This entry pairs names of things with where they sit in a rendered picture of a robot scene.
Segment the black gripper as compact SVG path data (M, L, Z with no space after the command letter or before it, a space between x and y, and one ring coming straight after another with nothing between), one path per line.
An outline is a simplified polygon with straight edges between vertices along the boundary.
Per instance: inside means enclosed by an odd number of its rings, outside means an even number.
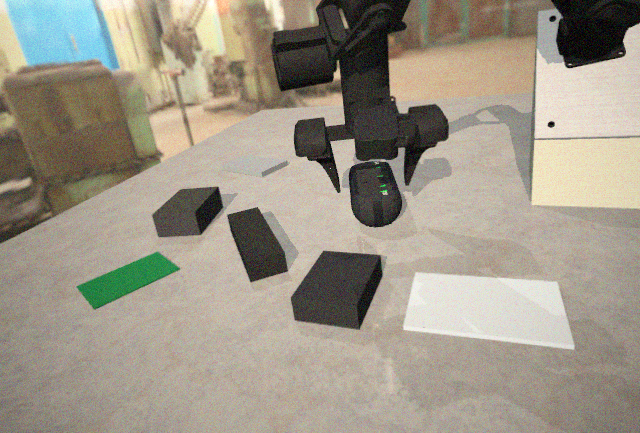
M337 193L340 193L339 176L330 141L352 138L351 116L354 101L359 109L370 109L383 105L383 98L390 96L389 73L371 82L352 83L341 79L345 124L326 126L323 118L299 120L294 130L296 156L317 161L324 168ZM416 165L428 148L449 139L449 124L437 104L409 107L415 114L415 144L405 147L404 182L408 186Z

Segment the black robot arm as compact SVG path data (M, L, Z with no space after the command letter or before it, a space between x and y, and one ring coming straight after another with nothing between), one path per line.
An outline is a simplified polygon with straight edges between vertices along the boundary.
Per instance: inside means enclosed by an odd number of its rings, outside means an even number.
M316 7L319 26L274 32L271 47L280 91L333 82L337 60L346 82L386 76L388 35L407 28L402 19L410 1L321 0ZM551 1L563 17L556 44L566 68L626 55L623 39L640 24L640 0ZM370 109L359 109L354 101L351 126L360 161L392 160L398 148L415 144L415 114L399 114L393 96Z

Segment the dark grey controller unit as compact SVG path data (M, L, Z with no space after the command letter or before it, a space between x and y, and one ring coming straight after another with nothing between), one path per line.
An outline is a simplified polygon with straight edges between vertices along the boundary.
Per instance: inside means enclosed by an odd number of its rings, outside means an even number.
M356 219L369 227L384 227L400 214L402 198L387 162L353 165L349 171L351 208Z

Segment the white flat sheet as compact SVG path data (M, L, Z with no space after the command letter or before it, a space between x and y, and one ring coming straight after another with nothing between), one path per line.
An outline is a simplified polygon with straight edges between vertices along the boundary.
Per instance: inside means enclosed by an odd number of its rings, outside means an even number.
M574 349L557 282L415 272L404 330Z

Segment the flat green rectangular plate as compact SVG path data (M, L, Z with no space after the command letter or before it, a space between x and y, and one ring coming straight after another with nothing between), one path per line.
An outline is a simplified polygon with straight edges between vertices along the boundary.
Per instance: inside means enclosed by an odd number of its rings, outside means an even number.
M95 310L179 270L157 252L76 287Z

